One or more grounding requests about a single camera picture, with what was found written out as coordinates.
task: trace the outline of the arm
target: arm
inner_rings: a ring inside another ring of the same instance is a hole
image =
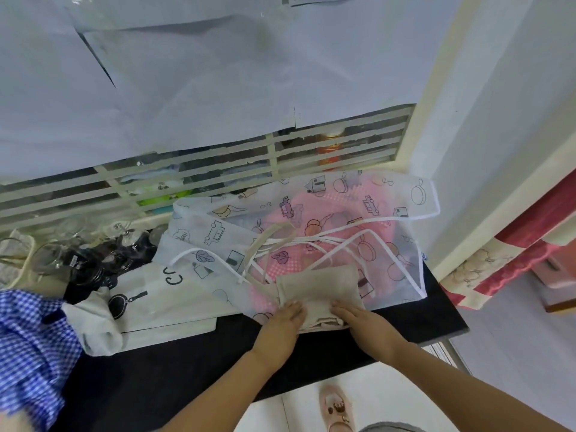
[[[384,318],[347,303],[332,313],[347,322],[358,346],[420,388],[460,432],[570,432],[519,400],[407,342]]]
[[[161,432],[232,432],[258,392],[292,354],[306,310],[299,302],[278,310],[262,327],[254,347]]]

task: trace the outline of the hand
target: hand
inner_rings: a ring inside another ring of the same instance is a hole
[[[348,302],[336,301],[330,308],[350,326],[358,347],[375,360],[394,366],[399,351],[410,345],[383,317]]]
[[[271,373],[276,373],[292,354],[305,318],[306,308],[300,302],[288,302],[260,329],[252,352]]]

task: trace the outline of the gray pants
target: gray pants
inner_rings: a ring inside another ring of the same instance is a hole
[[[390,421],[381,421],[366,426],[360,432],[424,432],[416,426],[407,423],[391,423]]]

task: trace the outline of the pink slipper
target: pink slipper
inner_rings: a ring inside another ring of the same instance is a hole
[[[328,432],[356,432],[352,404],[339,386],[327,385],[322,388],[320,411]]]

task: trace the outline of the blue checkered cloth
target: blue checkered cloth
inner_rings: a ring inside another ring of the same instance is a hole
[[[42,323],[61,306],[31,292],[0,291],[0,410],[24,409],[35,430],[56,421],[62,387],[82,353],[66,318]]]

